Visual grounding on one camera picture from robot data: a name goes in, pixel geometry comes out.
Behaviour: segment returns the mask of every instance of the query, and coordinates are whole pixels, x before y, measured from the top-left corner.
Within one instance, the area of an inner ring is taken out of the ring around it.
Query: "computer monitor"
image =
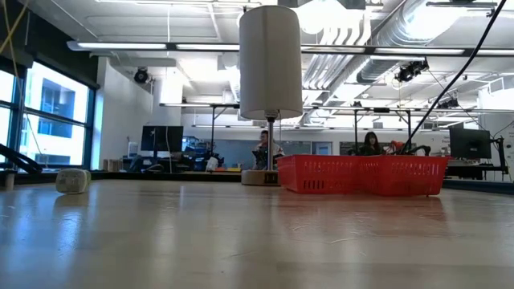
[[[183,133],[182,126],[144,126],[141,150],[153,152],[154,158],[157,158],[157,152],[181,152]]]
[[[450,129],[450,149],[452,157],[468,159],[490,159],[491,138],[489,131],[477,129]]]

